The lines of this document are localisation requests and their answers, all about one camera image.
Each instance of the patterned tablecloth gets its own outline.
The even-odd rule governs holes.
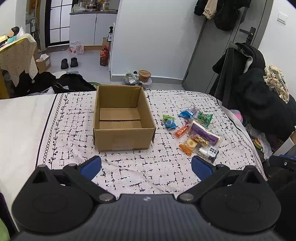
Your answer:
[[[178,113],[192,103],[205,113],[213,113],[209,128],[222,136],[219,154],[214,162],[230,169],[254,165],[264,176],[254,147],[244,133],[234,125],[207,94],[190,91],[145,91],[156,124],[154,144],[148,150],[98,152],[93,145],[93,115],[96,92],[56,95],[40,142],[36,165],[46,164],[61,169],[69,163],[80,164],[94,155],[102,158],[102,170],[93,182],[115,196],[121,193],[161,194],[176,196],[200,180],[191,170],[191,157],[179,144],[186,140],[173,137],[165,129],[162,115],[176,117],[181,127],[185,120]]]

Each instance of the black slipper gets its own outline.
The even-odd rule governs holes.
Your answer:
[[[70,67],[73,68],[73,67],[77,67],[77,66],[78,66],[77,58],[76,57],[71,58]]]
[[[61,62],[61,69],[67,69],[67,68],[69,68],[69,65],[68,65],[68,60],[65,58]]]

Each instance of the bed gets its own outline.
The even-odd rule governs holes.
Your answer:
[[[156,125],[154,143],[147,150],[98,152],[93,145],[93,114],[96,92],[27,96],[0,100],[0,192],[8,207],[37,165],[61,169],[80,164],[94,155],[102,169],[93,182],[119,197],[121,193],[179,195],[200,182],[191,170],[191,157],[178,145],[186,140],[173,137],[162,115],[185,120],[178,113],[192,103],[213,113],[209,126],[221,135],[214,162],[230,169],[254,165],[266,179],[255,147],[239,120],[220,107],[210,95],[190,91],[145,91]]]

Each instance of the yellow wooden leg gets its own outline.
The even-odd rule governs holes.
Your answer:
[[[9,99],[9,94],[4,83],[2,71],[0,71],[0,99]]]

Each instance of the light switch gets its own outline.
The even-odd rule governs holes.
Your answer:
[[[279,22],[281,22],[284,25],[286,25],[287,24],[287,19],[288,19],[288,16],[287,15],[279,12],[278,19],[277,19]]]

